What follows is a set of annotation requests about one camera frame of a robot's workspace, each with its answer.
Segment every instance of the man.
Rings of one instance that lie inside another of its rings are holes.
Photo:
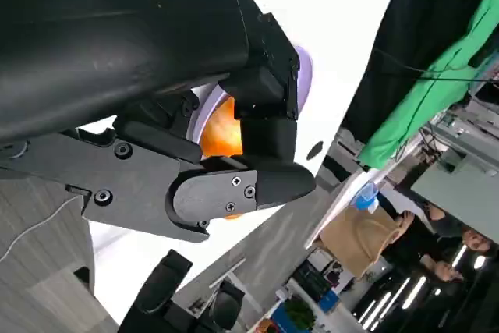
[[[497,245],[487,237],[482,236],[476,230],[461,223],[457,218],[446,214],[434,204],[421,198],[418,194],[409,189],[397,188],[396,190],[423,209],[431,228],[440,237],[461,237],[463,244],[486,257],[493,256],[497,252]]]
[[[442,257],[437,236],[406,211],[399,215],[392,203],[378,194],[380,206],[399,223],[400,235],[383,251],[383,257],[401,271],[410,272],[414,268],[425,269],[427,274],[436,276],[443,282],[462,281],[462,275]]]

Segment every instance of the green cloth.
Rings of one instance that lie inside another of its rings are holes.
[[[468,33],[428,68],[432,73],[422,74],[404,100],[369,139],[358,159],[370,167],[383,168],[422,125],[439,111],[461,100],[470,83],[460,80],[473,79],[481,68],[474,69],[468,66],[468,62],[498,23],[499,0],[482,0],[471,19]],[[459,80],[438,81],[434,78]]]

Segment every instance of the orange object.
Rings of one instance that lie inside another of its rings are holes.
[[[242,214],[231,214],[229,216],[225,216],[225,220],[236,220],[238,217],[242,216]]]
[[[242,154],[241,127],[234,119],[234,105],[234,98],[229,97],[208,119],[200,141],[204,156]]]

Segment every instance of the desk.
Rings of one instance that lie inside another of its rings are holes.
[[[262,11],[274,14],[291,42],[305,48],[313,61],[312,87],[298,121],[296,161],[317,174],[363,76],[390,0],[255,1]],[[307,161],[319,141],[324,149]],[[185,285],[278,209],[245,214],[234,221],[213,220],[208,228],[211,237],[201,244],[128,231],[96,254],[95,295],[121,322],[143,281],[170,249],[194,263]],[[92,225],[92,233],[98,227]]]

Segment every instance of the screw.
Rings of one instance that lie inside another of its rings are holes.
[[[120,142],[115,147],[115,155],[118,159],[125,160],[132,156],[133,149],[128,143]]]
[[[244,196],[246,198],[253,198],[255,196],[255,188],[253,186],[247,186],[244,189]]]
[[[232,179],[232,185],[233,186],[239,186],[239,185],[241,185],[241,179],[238,176],[234,177]]]
[[[112,193],[109,190],[99,190],[94,195],[94,202],[99,206],[107,206],[112,202]]]
[[[225,206],[225,210],[227,212],[233,212],[235,210],[235,203],[228,202],[227,205]]]
[[[203,221],[199,221],[197,223],[197,226],[199,226],[200,228],[206,229],[209,224],[210,224],[210,222],[208,220],[203,220]]]

